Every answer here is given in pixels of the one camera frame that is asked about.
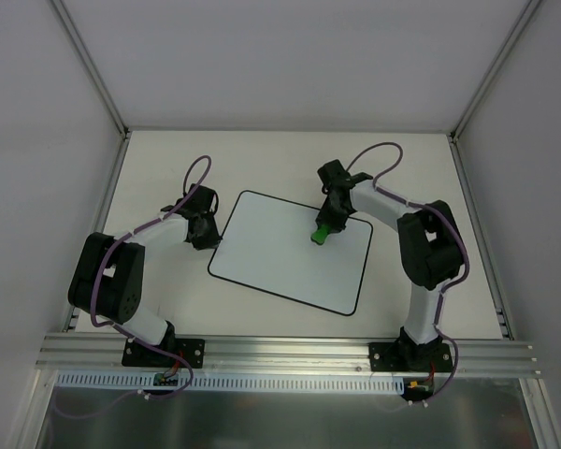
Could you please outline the green bone-shaped eraser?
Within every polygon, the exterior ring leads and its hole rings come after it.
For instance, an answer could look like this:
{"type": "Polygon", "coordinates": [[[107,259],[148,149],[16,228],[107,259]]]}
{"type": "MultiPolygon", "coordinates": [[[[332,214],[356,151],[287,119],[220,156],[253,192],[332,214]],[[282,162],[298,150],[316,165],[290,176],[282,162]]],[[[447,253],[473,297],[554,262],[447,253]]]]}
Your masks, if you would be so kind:
{"type": "Polygon", "coordinates": [[[310,240],[316,245],[324,245],[326,239],[331,234],[332,228],[327,224],[321,224],[317,229],[310,235],[310,240]]]}

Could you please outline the white whiteboard black frame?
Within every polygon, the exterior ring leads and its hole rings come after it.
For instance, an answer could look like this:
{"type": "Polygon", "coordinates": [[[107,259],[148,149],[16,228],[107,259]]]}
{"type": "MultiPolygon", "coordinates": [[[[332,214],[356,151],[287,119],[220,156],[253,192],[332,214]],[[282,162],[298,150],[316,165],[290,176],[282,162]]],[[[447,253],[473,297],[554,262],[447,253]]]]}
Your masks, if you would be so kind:
{"type": "Polygon", "coordinates": [[[371,223],[318,245],[318,210],[254,191],[241,192],[209,261],[211,276],[342,316],[355,313],[373,236],[371,223]]]}

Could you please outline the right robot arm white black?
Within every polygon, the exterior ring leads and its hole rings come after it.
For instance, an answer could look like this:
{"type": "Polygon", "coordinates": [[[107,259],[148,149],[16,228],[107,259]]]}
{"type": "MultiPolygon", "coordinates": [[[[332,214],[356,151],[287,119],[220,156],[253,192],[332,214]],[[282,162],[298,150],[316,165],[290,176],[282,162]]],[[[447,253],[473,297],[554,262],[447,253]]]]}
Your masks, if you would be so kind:
{"type": "Polygon", "coordinates": [[[350,174],[338,160],[317,170],[325,200],[310,239],[325,243],[363,212],[395,230],[401,266],[411,282],[410,305],[399,336],[374,355],[373,369],[429,370],[446,353],[439,316],[446,291],[468,273],[468,255],[448,204],[422,204],[381,188],[369,174],[350,174]]]}

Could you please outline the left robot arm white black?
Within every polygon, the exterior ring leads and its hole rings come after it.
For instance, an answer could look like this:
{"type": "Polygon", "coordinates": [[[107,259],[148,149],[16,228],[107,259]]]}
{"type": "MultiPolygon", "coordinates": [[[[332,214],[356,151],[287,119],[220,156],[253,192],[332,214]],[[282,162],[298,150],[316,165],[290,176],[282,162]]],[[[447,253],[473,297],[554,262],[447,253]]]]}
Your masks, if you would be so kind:
{"type": "Polygon", "coordinates": [[[189,243],[194,249],[215,249],[222,240],[215,221],[215,190],[193,184],[175,205],[161,209],[151,225],[128,239],[94,232],[81,251],[67,299],[72,306],[129,334],[122,365],[133,368],[178,369],[183,358],[202,367],[205,342],[181,339],[172,323],[141,302],[144,267],[158,253],[189,243]]]}

